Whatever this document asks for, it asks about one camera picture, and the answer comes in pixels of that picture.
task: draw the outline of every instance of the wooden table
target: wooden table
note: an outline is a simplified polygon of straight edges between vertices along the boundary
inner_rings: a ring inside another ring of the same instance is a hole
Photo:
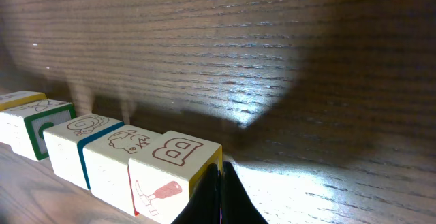
[[[269,223],[436,223],[436,0],[0,0],[0,92],[223,144]],[[0,147],[8,223],[151,223]]]

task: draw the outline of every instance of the block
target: block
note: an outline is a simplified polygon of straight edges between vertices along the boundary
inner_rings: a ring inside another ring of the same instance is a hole
[[[46,94],[33,91],[17,91],[0,95],[0,111],[42,99],[47,99]]]
[[[92,194],[130,215],[137,215],[130,187],[129,159],[147,150],[159,136],[159,133],[124,125],[88,143],[83,156]]]
[[[117,119],[88,114],[46,129],[44,138],[54,173],[83,189],[89,189],[83,147],[123,125]]]
[[[211,163],[223,165],[220,144],[169,131],[129,160],[136,210],[160,223],[171,223],[193,194]]]
[[[2,135],[14,153],[39,161],[48,157],[43,130],[76,117],[73,104],[45,99],[0,112]]]

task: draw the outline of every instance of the dark wood surface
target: dark wood surface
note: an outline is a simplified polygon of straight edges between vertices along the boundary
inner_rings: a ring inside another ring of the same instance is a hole
[[[0,92],[219,142],[270,223],[436,223],[435,6],[0,0]],[[7,223],[148,223],[0,152]]]

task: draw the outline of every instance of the blue block edge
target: blue block edge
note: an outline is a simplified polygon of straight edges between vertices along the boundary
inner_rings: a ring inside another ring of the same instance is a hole
[[[119,127],[123,126],[124,122],[119,122],[117,124],[114,124],[111,127],[108,127],[98,133],[95,133],[93,135],[90,135],[87,138],[83,138],[81,139],[78,143],[77,143],[77,150],[79,152],[79,157],[80,157],[80,162],[82,163],[82,170],[83,170],[83,175],[84,175],[84,179],[87,182],[87,187],[88,189],[91,189],[91,186],[89,185],[89,180],[88,180],[88,172],[87,172],[87,166],[84,162],[84,157],[83,157],[83,148],[89,143],[92,142],[100,137],[102,137],[103,135],[106,135],[107,133],[110,133],[111,131],[114,131],[115,129],[118,129]]]

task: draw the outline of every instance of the wooden block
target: wooden block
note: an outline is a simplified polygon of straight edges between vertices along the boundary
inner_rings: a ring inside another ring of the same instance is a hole
[[[160,223],[171,223],[186,206],[211,163],[222,169],[220,144],[169,131],[129,160],[136,210]]]
[[[123,125],[117,119],[88,114],[45,130],[44,138],[54,173],[89,189],[83,147]]]
[[[159,133],[124,125],[88,143],[83,156],[92,194],[128,214],[137,215],[131,194],[129,159],[147,150],[159,136]]]
[[[73,104],[51,99],[0,112],[4,140],[15,153],[36,161],[48,157],[43,130],[75,117]]]
[[[42,99],[47,99],[46,94],[33,91],[17,91],[0,95],[0,111]]]

